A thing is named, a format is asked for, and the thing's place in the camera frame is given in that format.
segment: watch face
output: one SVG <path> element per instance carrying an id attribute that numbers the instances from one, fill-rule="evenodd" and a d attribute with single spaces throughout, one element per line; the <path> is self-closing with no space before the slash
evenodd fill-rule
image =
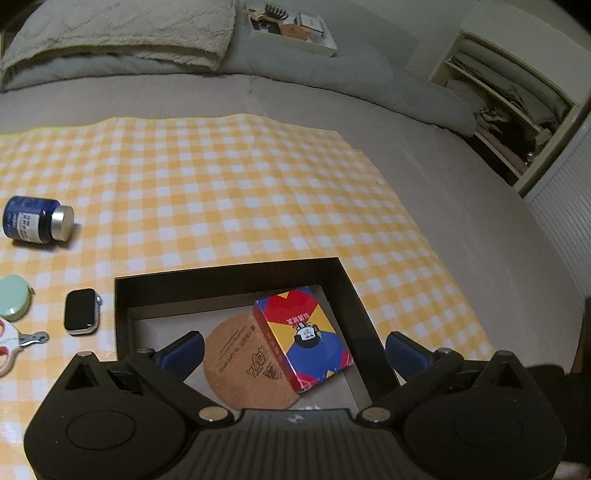
<path id="1" fill-rule="evenodd" d="M 71 291 L 66 297 L 64 327 L 71 335 L 91 333 L 98 327 L 99 303 L 92 288 Z"/>

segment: blue gripper pad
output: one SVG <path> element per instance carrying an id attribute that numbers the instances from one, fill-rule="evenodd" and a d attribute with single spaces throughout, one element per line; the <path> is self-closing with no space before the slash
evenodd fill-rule
<path id="1" fill-rule="evenodd" d="M 407 382 L 430 367 L 435 355 L 400 332 L 391 332 L 386 338 L 386 359 Z"/>
<path id="2" fill-rule="evenodd" d="M 154 354 L 156 364 L 185 380 L 205 356 L 205 340 L 201 333 L 192 331 Z"/>

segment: shelf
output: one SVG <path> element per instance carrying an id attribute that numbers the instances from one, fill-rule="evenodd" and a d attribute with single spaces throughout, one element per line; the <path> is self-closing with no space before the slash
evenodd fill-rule
<path id="1" fill-rule="evenodd" d="M 563 89 L 561 89 L 558 85 L 554 82 L 548 80 L 544 77 L 540 72 L 536 69 L 530 67 L 527 63 L 522 61 L 521 59 L 517 58 L 510 52 L 506 51 L 504 48 L 500 48 L 498 45 L 489 42 L 488 40 L 467 31 L 460 30 L 460 36 L 462 38 L 466 38 L 468 40 L 472 40 L 474 43 L 478 43 L 479 45 L 483 46 L 484 48 L 488 48 L 488 50 L 492 50 L 495 53 L 498 53 L 501 57 L 505 57 L 507 60 L 515 63 L 517 66 L 521 67 L 522 69 L 531 73 L 534 77 L 536 77 L 539 81 L 550 87 L 554 90 L 559 97 L 564 100 L 564 102 L 570 107 L 574 107 L 577 102 L 575 102 L 569 95 L 567 95 Z"/>
<path id="2" fill-rule="evenodd" d="M 474 75 L 472 75 L 472 74 L 468 73 L 467 71 L 461 69 L 460 67 L 458 67 L 457 65 L 453 64 L 450 61 L 446 61 L 445 64 L 453 72 L 456 72 L 459 76 L 463 77 L 464 79 L 467 79 L 470 82 L 478 85 L 488 95 L 490 95 L 495 100 L 497 100 L 498 102 L 500 102 L 503 105 L 503 107 L 506 107 L 511 112 L 513 112 L 514 114 L 516 114 L 516 116 L 519 118 L 519 120 L 521 121 L 521 123 L 524 124 L 525 127 L 528 127 L 531 130 L 535 131 L 535 134 L 536 135 L 539 134 L 542 131 L 542 128 L 539 127 L 538 125 L 536 125 L 535 123 L 533 123 L 533 121 L 531 120 L 530 117 L 528 117 L 525 113 L 523 113 L 520 109 L 518 109 L 515 105 L 513 105 L 505 97 L 503 97 L 502 95 L 500 95 L 499 93 L 497 93 L 495 90 L 493 90 L 491 87 L 489 87 L 486 83 L 481 82 L 476 77 L 474 77 Z"/>
<path id="3" fill-rule="evenodd" d="M 519 173 L 519 171 L 517 171 L 517 169 L 511 164 L 511 162 L 509 160 L 507 160 L 505 158 L 505 156 L 499 152 L 492 143 L 490 143 L 486 138 L 484 138 L 480 133 L 475 132 L 474 136 L 480 140 L 482 143 L 484 143 L 498 158 L 499 160 L 501 160 L 509 170 L 511 170 L 511 172 L 513 173 L 513 175 L 515 175 L 517 178 L 521 178 L 521 173 Z"/>
<path id="4" fill-rule="evenodd" d="M 550 141 L 544 146 L 533 163 L 515 184 L 515 189 L 524 196 L 534 185 L 537 178 L 542 175 L 552 162 L 560 155 L 568 142 L 573 138 L 584 119 L 587 118 L 591 109 L 591 95 L 587 97 L 585 103 L 580 103 L 571 108 L 569 114 L 562 121 L 558 130 L 554 133 Z"/>

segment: gray duvet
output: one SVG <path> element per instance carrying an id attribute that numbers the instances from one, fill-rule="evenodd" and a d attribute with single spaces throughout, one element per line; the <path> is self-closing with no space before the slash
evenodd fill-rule
<path id="1" fill-rule="evenodd" d="M 336 57 L 327 58 L 251 37 L 242 2 L 238 3 L 232 41 L 215 73 L 256 75 L 345 93 L 421 122 L 473 135 L 476 122 L 463 100 L 397 64 L 408 59 L 415 42 L 377 15 L 349 0 L 328 0 L 322 8 L 311 1 L 283 1 L 287 7 L 308 7 L 323 15 L 339 48 Z M 203 69 L 133 56 L 76 55 L 21 67 L 4 88 L 84 76 L 166 73 L 203 73 Z"/>

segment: white box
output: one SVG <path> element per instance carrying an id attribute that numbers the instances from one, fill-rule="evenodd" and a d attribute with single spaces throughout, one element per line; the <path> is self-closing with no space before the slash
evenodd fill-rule
<path id="1" fill-rule="evenodd" d="M 258 9 L 256 5 L 249 5 L 250 8 Z M 284 21 L 284 23 L 293 23 L 295 17 L 300 12 L 290 12 L 289 17 Z M 320 35 L 317 32 L 312 32 L 311 38 L 308 40 L 298 40 L 297 38 L 286 37 L 284 35 L 278 35 L 275 33 L 269 33 L 262 30 L 257 30 L 253 25 L 252 21 L 248 21 L 248 24 L 251 26 L 251 35 L 262 35 L 267 38 L 269 41 L 274 42 L 277 45 L 281 45 L 283 47 L 291 47 L 291 48 L 299 48 L 300 50 L 307 51 L 309 53 L 315 53 L 317 55 L 323 55 L 325 57 L 331 57 L 337 52 L 336 43 L 330 34 L 330 30 L 322 20 L 321 16 L 314 16 L 310 15 L 313 18 L 316 18 L 318 22 L 321 23 L 322 28 L 324 29 L 324 35 Z"/>

